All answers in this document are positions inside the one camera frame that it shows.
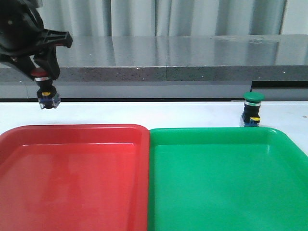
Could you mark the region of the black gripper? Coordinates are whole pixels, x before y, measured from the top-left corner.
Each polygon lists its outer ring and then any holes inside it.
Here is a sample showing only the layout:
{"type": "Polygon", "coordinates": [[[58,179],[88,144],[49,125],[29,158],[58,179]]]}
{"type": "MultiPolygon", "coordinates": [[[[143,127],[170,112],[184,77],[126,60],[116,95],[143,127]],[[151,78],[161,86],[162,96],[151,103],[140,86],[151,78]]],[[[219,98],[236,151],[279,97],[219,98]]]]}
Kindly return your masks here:
{"type": "Polygon", "coordinates": [[[72,37],[67,31],[45,29],[37,11],[37,4],[32,0],[2,0],[0,2],[0,62],[9,66],[34,81],[35,77],[50,77],[56,80],[60,68],[56,56],[56,46],[70,48],[72,37]]]}

